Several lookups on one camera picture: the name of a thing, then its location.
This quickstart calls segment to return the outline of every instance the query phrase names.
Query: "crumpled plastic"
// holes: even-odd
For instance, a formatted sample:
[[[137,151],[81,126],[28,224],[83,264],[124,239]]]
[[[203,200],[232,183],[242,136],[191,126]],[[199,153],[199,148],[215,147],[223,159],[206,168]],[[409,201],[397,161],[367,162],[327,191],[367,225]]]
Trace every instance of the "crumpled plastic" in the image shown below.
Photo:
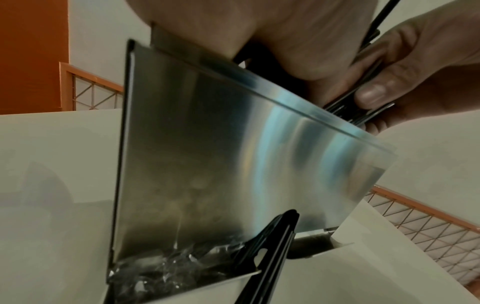
[[[228,279],[233,276],[233,253],[241,246],[205,244],[121,260],[109,274],[115,304],[146,303]]]

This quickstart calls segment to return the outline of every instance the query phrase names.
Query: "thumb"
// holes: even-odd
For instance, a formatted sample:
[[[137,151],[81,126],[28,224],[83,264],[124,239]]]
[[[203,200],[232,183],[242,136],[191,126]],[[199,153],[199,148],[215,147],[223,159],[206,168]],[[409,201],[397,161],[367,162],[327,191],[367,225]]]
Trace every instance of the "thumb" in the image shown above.
[[[364,109],[378,108],[410,92],[435,72],[432,65],[411,53],[358,89],[356,103]]]

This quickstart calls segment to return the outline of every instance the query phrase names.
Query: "table surface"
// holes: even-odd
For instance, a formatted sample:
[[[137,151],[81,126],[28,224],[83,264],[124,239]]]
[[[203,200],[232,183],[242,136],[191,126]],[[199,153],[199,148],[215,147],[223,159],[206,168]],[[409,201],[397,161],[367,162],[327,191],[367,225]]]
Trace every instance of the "table surface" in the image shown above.
[[[101,303],[120,110],[0,116],[0,302]],[[288,260],[272,303],[476,303],[367,203],[334,235],[351,245]],[[162,303],[234,303],[242,284]]]

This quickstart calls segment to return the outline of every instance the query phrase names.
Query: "fingernail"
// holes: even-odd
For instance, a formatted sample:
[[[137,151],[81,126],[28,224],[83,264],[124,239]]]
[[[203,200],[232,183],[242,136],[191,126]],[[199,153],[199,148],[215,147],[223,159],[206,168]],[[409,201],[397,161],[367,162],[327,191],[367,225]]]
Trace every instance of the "fingernail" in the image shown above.
[[[387,90],[384,86],[373,84],[361,87],[356,92],[356,98],[360,103],[368,106],[379,101],[386,93]]]

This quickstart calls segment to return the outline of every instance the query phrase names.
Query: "human hand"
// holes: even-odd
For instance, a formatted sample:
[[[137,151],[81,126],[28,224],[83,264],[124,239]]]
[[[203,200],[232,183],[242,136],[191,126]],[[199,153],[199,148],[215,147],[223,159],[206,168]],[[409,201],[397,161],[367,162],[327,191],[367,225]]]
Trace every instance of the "human hand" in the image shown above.
[[[395,106],[368,122],[368,132],[480,109],[480,1],[457,0],[388,31],[359,54],[332,95],[346,91],[379,58],[385,69],[355,101],[364,109]]]
[[[377,5],[377,0],[127,2],[147,24],[228,59],[250,41],[265,46],[288,74],[305,81],[303,97],[317,105],[326,103],[329,89],[352,63]]]

